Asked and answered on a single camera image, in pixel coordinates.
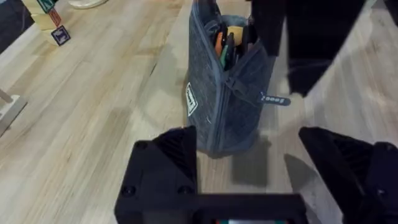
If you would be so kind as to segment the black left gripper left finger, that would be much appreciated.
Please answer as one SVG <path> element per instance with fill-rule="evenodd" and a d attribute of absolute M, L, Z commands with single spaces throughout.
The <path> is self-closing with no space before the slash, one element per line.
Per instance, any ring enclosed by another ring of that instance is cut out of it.
<path fill-rule="evenodd" d="M 122 224 L 191 223 L 183 200 L 197 193 L 197 130 L 173 128 L 134 143 L 114 216 Z"/>

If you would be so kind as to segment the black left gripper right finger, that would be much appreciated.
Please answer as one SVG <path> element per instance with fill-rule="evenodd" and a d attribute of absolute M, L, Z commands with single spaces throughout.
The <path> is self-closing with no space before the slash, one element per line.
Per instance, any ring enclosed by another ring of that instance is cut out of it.
<path fill-rule="evenodd" d="M 319 127 L 298 133 L 343 223 L 397 223 L 397 147 Z"/>

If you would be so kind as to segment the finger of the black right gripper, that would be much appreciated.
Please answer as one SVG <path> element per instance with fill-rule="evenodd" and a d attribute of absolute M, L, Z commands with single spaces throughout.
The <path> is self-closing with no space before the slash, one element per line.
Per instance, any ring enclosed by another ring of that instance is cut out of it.
<path fill-rule="evenodd" d="M 252 0 L 251 15 L 267 53 L 278 56 L 285 17 L 285 0 Z"/>
<path fill-rule="evenodd" d="M 288 82 L 306 97 L 333 63 L 364 0 L 287 1 Z"/>

